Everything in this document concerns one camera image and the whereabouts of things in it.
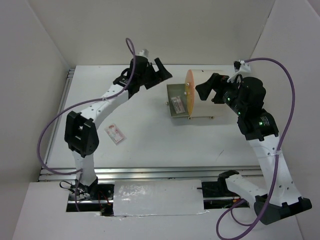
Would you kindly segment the cream cylindrical drawer organizer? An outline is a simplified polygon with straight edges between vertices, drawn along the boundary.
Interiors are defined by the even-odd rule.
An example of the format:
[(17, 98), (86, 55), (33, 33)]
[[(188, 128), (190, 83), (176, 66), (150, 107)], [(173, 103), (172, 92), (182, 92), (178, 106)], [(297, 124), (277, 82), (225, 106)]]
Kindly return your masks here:
[(194, 76), (194, 100), (187, 100), (187, 110), (192, 118), (216, 118), (221, 117), (226, 108), (226, 104), (215, 104), (211, 101), (211, 99), (215, 96), (216, 92), (214, 90), (211, 91), (207, 100), (200, 100), (199, 94), (196, 91), (196, 86), (206, 82), (213, 73), (218, 73), (220, 75), (228, 75), (229, 73), (222, 68), (218, 69), (193, 69)]

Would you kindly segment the orange drawer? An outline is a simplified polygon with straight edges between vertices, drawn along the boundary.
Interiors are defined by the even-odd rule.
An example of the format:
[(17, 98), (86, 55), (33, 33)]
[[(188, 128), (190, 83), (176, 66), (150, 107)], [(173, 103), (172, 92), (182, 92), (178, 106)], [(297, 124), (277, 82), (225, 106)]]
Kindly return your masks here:
[(195, 82), (194, 80), (194, 73), (193, 73), (193, 70), (192, 69), (189, 69), (186, 73), (186, 77), (185, 77), (185, 84), (187, 86), (191, 86), (193, 85)]
[(193, 101), (195, 97), (195, 84), (194, 82), (187, 81), (184, 84), (184, 95), (187, 97), (188, 101)]

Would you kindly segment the orange top drawer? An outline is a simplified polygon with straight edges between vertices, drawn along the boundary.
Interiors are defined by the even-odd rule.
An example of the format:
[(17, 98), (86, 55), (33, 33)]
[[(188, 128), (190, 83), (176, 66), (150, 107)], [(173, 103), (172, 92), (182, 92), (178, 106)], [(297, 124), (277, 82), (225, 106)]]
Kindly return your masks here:
[(186, 77), (185, 77), (185, 84), (187, 86), (191, 86), (193, 85), (195, 82), (194, 80), (194, 73), (193, 73), (193, 70), (192, 69), (189, 69), (186, 73)]

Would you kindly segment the clear false lashes box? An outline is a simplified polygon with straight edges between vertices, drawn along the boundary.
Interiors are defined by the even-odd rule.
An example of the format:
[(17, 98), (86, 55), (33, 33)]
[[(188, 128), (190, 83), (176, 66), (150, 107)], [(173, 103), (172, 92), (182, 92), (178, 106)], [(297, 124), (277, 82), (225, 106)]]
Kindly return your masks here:
[(172, 97), (171, 102), (176, 114), (182, 114), (186, 112), (180, 96)]

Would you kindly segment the clear pink nails box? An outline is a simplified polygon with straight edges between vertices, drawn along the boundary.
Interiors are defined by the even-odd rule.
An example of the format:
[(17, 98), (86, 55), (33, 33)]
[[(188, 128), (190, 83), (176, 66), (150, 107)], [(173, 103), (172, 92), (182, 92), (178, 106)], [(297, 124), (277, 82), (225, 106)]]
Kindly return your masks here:
[(113, 141), (113, 143), (115, 145), (120, 144), (121, 142), (123, 142), (126, 139), (125, 135), (121, 132), (121, 130), (118, 128), (118, 126), (114, 123), (105, 127), (104, 131), (107, 133), (107, 135), (110, 137), (110, 139)]

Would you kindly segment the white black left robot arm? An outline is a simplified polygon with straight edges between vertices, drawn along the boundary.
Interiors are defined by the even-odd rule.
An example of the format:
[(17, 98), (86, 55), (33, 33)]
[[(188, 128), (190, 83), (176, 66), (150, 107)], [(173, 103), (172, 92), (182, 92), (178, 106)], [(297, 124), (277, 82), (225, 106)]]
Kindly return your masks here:
[(77, 170), (75, 183), (80, 193), (91, 200), (98, 194), (98, 177), (94, 167), (94, 152), (99, 146), (98, 129), (102, 122), (120, 105), (127, 102), (140, 87), (150, 89), (172, 78), (159, 58), (149, 62), (137, 55), (122, 71), (110, 88), (89, 107), (71, 111), (66, 117), (64, 140), (72, 152)]

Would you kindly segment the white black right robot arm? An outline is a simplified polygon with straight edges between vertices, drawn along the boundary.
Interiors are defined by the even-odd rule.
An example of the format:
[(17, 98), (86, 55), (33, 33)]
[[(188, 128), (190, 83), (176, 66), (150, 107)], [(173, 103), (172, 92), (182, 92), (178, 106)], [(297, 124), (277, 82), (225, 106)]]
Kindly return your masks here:
[(277, 149), (280, 135), (273, 116), (263, 109), (266, 89), (255, 77), (236, 76), (229, 82), (227, 75), (213, 73), (195, 87), (205, 101), (215, 91), (212, 102), (226, 104), (238, 116), (237, 125), (258, 159), (267, 188), (263, 189), (244, 179), (236, 170), (218, 176), (218, 192), (223, 196), (234, 193), (253, 206), (260, 221), (270, 225), (312, 208), (302, 197), (290, 175), (284, 155)]

